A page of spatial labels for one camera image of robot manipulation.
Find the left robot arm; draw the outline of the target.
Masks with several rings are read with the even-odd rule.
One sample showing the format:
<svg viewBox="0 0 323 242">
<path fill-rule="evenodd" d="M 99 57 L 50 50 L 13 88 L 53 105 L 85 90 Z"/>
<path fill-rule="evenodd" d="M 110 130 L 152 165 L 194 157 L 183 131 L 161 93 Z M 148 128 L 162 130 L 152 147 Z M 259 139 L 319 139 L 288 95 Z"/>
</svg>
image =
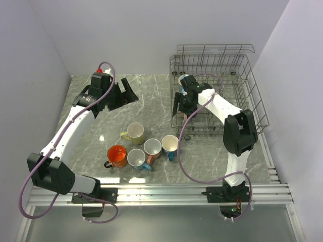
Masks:
<svg viewBox="0 0 323 242">
<path fill-rule="evenodd" d="M 124 91 L 113 82 L 111 74 L 92 74 L 90 84 L 75 97 L 68 117 L 50 143 L 40 153 L 29 155 L 27 164 L 34 186 L 61 195 L 83 193 L 91 203 L 100 200 L 100 181 L 75 174 L 68 167 L 68 161 L 76 144 L 101 111 L 105 108 L 112 111 L 139 99 L 126 78 L 121 82 Z"/>
</svg>

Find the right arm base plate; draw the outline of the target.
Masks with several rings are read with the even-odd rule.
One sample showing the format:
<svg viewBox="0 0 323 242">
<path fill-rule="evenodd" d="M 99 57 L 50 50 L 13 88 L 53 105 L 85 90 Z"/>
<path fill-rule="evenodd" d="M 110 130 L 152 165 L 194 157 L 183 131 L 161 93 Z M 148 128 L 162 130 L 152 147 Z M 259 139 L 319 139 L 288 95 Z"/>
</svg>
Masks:
<svg viewBox="0 0 323 242">
<path fill-rule="evenodd" d="M 201 192 L 207 196 L 208 203 L 235 203 L 248 202 L 251 192 L 249 187 L 207 187 L 206 191 Z"/>
</svg>

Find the blue mug orange interior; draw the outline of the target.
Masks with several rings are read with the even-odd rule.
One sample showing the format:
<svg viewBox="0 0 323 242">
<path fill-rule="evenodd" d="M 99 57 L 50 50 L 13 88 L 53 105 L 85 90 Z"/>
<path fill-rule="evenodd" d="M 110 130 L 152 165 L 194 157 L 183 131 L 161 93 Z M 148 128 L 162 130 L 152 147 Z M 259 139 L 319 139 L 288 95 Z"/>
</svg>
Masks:
<svg viewBox="0 0 323 242">
<path fill-rule="evenodd" d="M 182 86 L 181 80 L 182 80 L 182 79 L 184 79 L 186 76 L 188 76 L 188 75 L 183 74 L 183 75 L 181 75 L 181 76 L 178 78 L 178 84 L 179 84 L 179 86 L 180 86 L 180 92 L 181 92 L 181 93 L 184 93 L 184 92 L 185 92 L 185 90 L 184 90 L 184 88 L 183 88 L 183 86 Z"/>
</svg>

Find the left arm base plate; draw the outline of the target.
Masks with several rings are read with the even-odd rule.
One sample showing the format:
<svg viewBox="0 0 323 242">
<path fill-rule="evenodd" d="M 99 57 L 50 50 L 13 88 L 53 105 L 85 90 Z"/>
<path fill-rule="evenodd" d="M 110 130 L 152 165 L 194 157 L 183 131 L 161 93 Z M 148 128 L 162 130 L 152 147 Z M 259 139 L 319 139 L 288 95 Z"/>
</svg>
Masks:
<svg viewBox="0 0 323 242">
<path fill-rule="evenodd" d="M 92 199 L 88 199 L 84 197 L 83 195 L 73 195 L 71 203 L 72 204 L 91 204 L 91 203 L 100 203 L 100 201 L 94 200 L 94 195 L 88 194 L 88 196 L 92 197 Z M 101 188 L 100 192 L 97 196 L 95 196 L 97 199 L 109 201 L 111 203 L 117 202 L 117 196 L 118 196 L 118 188 Z"/>
</svg>

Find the pink faceted mug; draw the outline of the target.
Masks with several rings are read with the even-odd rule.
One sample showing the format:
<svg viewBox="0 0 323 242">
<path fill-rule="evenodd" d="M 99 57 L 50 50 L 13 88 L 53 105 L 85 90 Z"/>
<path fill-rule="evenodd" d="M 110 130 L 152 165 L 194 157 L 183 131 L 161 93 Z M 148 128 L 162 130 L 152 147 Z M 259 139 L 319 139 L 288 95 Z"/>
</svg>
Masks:
<svg viewBox="0 0 323 242">
<path fill-rule="evenodd" d="M 181 117 L 183 118 L 183 122 L 185 122 L 187 120 L 187 114 L 180 112 Z"/>
</svg>

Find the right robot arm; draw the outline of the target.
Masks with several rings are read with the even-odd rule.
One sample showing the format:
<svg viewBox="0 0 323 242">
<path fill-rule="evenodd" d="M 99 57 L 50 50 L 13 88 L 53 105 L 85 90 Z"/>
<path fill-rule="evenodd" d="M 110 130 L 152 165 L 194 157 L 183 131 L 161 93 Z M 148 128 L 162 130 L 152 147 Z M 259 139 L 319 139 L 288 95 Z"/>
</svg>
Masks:
<svg viewBox="0 0 323 242">
<path fill-rule="evenodd" d="M 219 95 L 217 89 L 208 83 L 199 84 L 193 75 L 181 75 L 178 82 L 182 91 L 176 94 L 175 100 L 180 105 L 173 108 L 173 113 L 180 111 L 187 115 L 183 128 L 203 108 L 209 110 L 224 126 L 223 144 L 228 152 L 228 163 L 225 176 L 220 178 L 223 182 L 220 197 L 228 202 L 235 201 L 245 193 L 251 194 L 252 188 L 245 186 L 250 180 L 245 169 L 250 152 L 258 140 L 253 112 L 232 105 Z"/>
</svg>

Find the yellow faceted mug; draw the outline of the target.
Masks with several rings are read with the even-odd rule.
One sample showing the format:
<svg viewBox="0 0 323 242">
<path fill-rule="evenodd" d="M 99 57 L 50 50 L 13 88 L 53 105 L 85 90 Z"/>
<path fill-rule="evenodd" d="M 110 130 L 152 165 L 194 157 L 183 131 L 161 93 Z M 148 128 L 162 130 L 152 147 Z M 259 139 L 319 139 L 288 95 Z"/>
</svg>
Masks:
<svg viewBox="0 0 323 242">
<path fill-rule="evenodd" d="M 145 139 L 144 126 L 140 123 L 131 123 L 125 132 L 120 133 L 120 138 L 129 140 L 135 145 L 141 145 Z"/>
</svg>

